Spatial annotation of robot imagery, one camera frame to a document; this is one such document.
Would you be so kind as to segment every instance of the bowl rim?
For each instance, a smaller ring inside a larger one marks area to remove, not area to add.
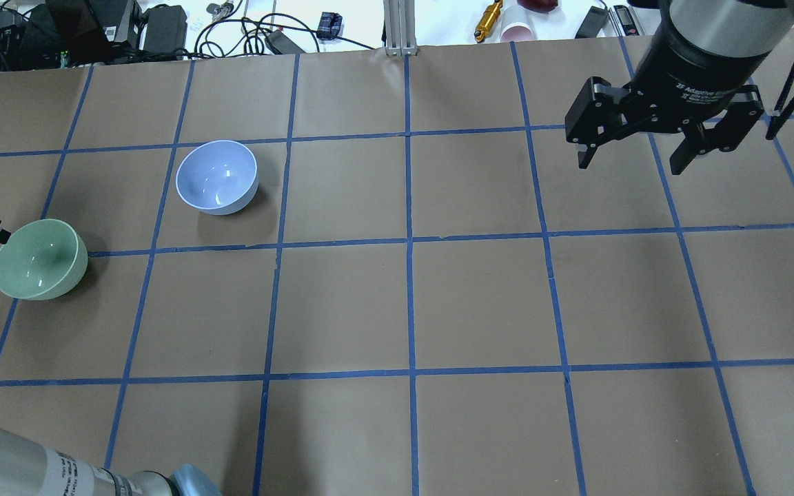
[[[75,253],[72,254],[72,263],[69,264],[69,268],[66,269],[66,272],[63,273],[63,275],[60,277],[60,279],[57,280],[57,282],[55,282],[53,285],[50,285],[47,289],[45,289],[43,291],[39,291],[38,293],[34,293],[34,294],[31,294],[31,295],[27,295],[27,296],[16,296],[16,295],[13,295],[12,292],[6,291],[5,289],[3,289],[2,285],[0,285],[0,291],[2,291],[7,296],[10,296],[11,298],[31,299],[31,298],[37,298],[37,296],[44,295],[45,293],[49,292],[51,289],[54,289],[58,285],[60,285],[60,283],[63,282],[64,279],[66,279],[66,276],[69,276],[69,274],[72,273],[73,268],[75,268],[76,262],[79,261],[79,252],[80,252],[79,245],[81,244],[81,238],[79,238],[79,233],[75,232],[75,229],[73,229],[72,226],[70,226],[69,224],[63,222],[60,219],[38,219],[38,220],[33,220],[31,223],[28,223],[25,226],[22,226],[20,229],[17,229],[16,231],[14,231],[12,236],[16,235],[21,230],[26,229],[26,228],[34,225],[34,224],[41,224],[41,223],[56,223],[58,225],[66,226],[66,229],[69,229],[70,234],[72,234],[72,237],[73,237],[73,239],[75,239],[75,242],[76,242],[76,250],[75,250]],[[7,245],[8,244],[6,243],[5,245],[2,245],[0,247],[0,253],[2,252],[2,250],[4,248],[6,248]]]
[[[247,150],[247,153],[250,154],[251,158],[253,159],[253,179],[250,182],[250,186],[247,187],[246,191],[244,191],[238,198],[236,198],[236,200],[231,201],[226,205],[220,205],[218,207],[199,207],[198,205],[195,205],[189,200],[186,200],[185,195],[183,195],[183,192],[180,191],[179,174],[180,172],[182,172],[183,166],[185,165],[186,161],[188,161],[189,157],[191,157],[196,151],[201,150],[201,148],[208,147],[208,145],[215,145],[217,143],[233,143],[235,145],[240,145],[244,150]],[[239,201],[243,197],[243,195],[246,195],[248,191],[251,191],[251,189],[253,189],[253,185],[256,182],[256,179],[258,178],[259,178],[259,164],[258,161],[256,160],[256,155],[253,154],[253,151],[250,150],[249,147],[247,147],[247,145],[239,141],[234,141],[234,139],[214,139],[214,141],[208,141],[205,144],[199,145],[199,147],[195,147],[195,150],[190,151],[189,154],[187,154],[186,157],[180,161],[179,167],[176,168],[176,176],[174,176],[174,186],[176,186],[176,194],[179,195],[180,200],[185,201],[185,204],[188,205],[189,207],[201,211],[215,211],[215,210],[220,210],[221,208],[229,207],[230,205],[233,205],[234,202]]]

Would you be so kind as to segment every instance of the red object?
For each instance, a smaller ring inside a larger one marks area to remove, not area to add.
[[[517,0],[517,3],[532,12],[548,13],[560,5],[560,0]]]

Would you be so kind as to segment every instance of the white cup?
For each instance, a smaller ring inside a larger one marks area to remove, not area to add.
[[[535,30],[529,21],[529,11],[520,6],[510,6],[501,12],[501,41],[535,40]]]

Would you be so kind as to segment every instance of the white floor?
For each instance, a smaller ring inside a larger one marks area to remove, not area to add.
[[[241,2],[238,11],[251,19],[259,19],[268,12],[281,12],[302,19],[312,29],[317,28],[321,12],[340,13],[343,18],[343,37],[360,41],[371,47],[382,46],[381,34],[384,22],[384,6],[373,0],[236,0]],[[40,3],[38,0],[11,0],[9,6],[26,12]],[[188,16],[189,30],[186,35],[186,48],[192,50],[198,34],[211,21],[207,13],[210,0],[141,0],[143,9],[159,3],[179,4]],[[461,45],[473,44],[473,31],[483,10],[490,0],[416,0],[416,38],[419,45]],[[625,0],[606,0],[608,6],[627,4]],[[516,0],[505,0],[505,9],[516,6]],[[596,0],[564,0],[557,9],[547,14],[529,13],[536,38],[539,40],[561,40],[574,38],[580,23],[591,6],[601,6]],[[636,10],[643,34],[653,34],[660,22],[660,14],[655,10]],[[275,20],[284,25],[297,25],[295,22],[280,18]],[[314,41],[310,34],[299,31],[287,32],[290,39],[303,50],[314,51]],[[614,37],[611,24],[606,24],[600,37]],[[239,24],[219,25],[210,35],[210,40],[223,45],[226,50],[240,41]],[[497,42],[489,38],[486,42]],[[320,45],[321,51],[361,50],[346,41],[328,41]]]

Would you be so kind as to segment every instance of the light green bowl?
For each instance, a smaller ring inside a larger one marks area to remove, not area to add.
[[[0,248],[0,291],[11,298],[50,300],[79,283],[88,248],[69,224],[36,220],[17,229]]]

